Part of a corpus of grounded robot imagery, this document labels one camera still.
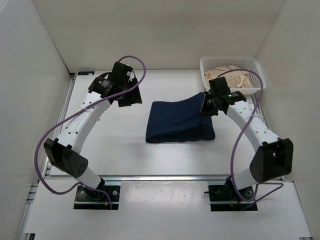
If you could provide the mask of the dark blue denim trousers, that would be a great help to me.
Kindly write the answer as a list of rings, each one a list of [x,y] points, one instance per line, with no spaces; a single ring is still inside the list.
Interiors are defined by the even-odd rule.
[[[212,118],[201,115],[205,94],[175,101],[154,101],[151,105],[145,141],[150,144],[213,141]]]

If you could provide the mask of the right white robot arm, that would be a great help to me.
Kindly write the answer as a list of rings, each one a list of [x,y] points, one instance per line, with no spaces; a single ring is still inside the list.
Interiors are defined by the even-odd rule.
[[[244,196],[243,190],[254,185],[286,176],[292,172],[294,144],[289,138],[280,138],[255,115],[256,106],[247,102],[238,91],[214,96],[204,93],[200,112],[205,116],[216,116],[224,112],[240,128],[236,139],[239,143],[246,136],[255,155],[249,167],[235,173],[234,157],[237,146],[233,146],[230,160],[230,176],[226,179],[224,193],[230,200],[253,201],[254,197]]]

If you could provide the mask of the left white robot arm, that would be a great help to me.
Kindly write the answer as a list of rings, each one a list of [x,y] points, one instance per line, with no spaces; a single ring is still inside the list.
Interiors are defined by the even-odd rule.
[[[89,133],[100,116],[114,101],[125,100],[125,106],[141,104],[140,80],[110,77],[109,73],[98,76],[89,86],[88,93],[78,112],[64,119],[65,129],[52,140],[41,140],[52,166],[72,176],[87,187],[87,194],[93,200],[100,200],[105,194],[104,181],[88,166],[88,160],[80,155]]]

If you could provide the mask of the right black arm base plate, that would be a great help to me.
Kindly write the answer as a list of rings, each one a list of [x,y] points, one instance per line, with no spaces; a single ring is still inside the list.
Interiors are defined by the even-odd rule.
[[[209,196],[210,210],[212,212],[238,212],[257,211],[257,204],[246,202],[239,198],[234,189],[228,189],[225,185],[209,185],[204,192]]]

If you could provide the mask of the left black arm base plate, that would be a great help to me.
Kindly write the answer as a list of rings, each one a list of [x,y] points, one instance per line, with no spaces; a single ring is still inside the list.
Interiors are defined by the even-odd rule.
[[[76,190],[73,208],[75,210],[118,210],[120,200],[120,185],[105,185],[104,191],[110,197],[102,192],[91,192],[87,188],[79,185]]]

